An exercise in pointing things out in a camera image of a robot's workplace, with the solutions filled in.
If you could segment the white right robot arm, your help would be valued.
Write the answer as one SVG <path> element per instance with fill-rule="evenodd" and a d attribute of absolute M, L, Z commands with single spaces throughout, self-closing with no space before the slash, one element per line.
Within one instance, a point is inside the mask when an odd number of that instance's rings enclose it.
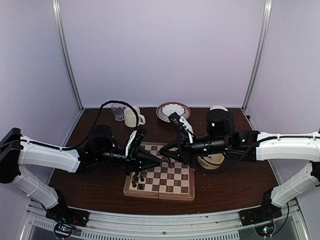
<path fill-rule="evenodd" d="M 168 117 L 177 139 L 160 149 L 164 157 L 172 158 L 190 167 L 196 166 L 195 157 L 223 154 L 234 162 L 265 160 L 302 160 L 305 167 L 285 183 L 264 193 L 262 203 L 254 213 L 266 221 L 293 198 L 313 186 L 320 185 L 320 133 L 279 134 L 262 131 L 236 131 L 233 115 L 224 107 L 210 109 L 205 115 L 205 136 L 195 136 L 186 119 L 176 112 Z"/>

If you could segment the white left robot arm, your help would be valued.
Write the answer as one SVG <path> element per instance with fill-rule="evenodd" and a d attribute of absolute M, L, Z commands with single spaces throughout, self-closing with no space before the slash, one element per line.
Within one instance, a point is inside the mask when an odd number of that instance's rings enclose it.
<path fill-rule="evenodd" d="M 83 148 L 62 147 L 37 142 L 12 128 L 0 142 L 0 182 L 16 186 L 36 199 L 61 222 L 72 218 L 63 194 L 47 186 L 26 169 L 26 165 L 38 165 L 60 169 L 69 173 L 84 174 L 106 163 L 125 165 L 125 173 L 160 166 L 161 159 L 142 146 L 147 131 L 141 127 L 134 130 L 124 148 L 119 147 L 108 125 L 98 125 L 88 133 Z"/>

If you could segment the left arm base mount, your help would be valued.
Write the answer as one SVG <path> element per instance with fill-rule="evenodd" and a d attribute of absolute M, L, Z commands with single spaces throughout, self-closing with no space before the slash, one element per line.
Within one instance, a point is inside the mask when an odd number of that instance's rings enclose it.
<path fill-rule="evenodd" d="M 69 208 L 66 213 L 54 213 L 51 209 L 46 210 L 45 217 L 57 223 L 70 227 L 86 227 L 90 213 L 85 210 Z"/>

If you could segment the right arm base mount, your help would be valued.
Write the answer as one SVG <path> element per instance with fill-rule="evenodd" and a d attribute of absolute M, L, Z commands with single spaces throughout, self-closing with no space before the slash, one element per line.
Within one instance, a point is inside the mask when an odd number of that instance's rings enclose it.
<path fill-rule="evenodd" d="M 277 209 L 261 209 L 260 207 L 241 210 L 239 217 L 242 226 L 255 225 L 262 222 L 271 221 L 273 219 L 281 217 L 282 211 L 280 208 Z"/>

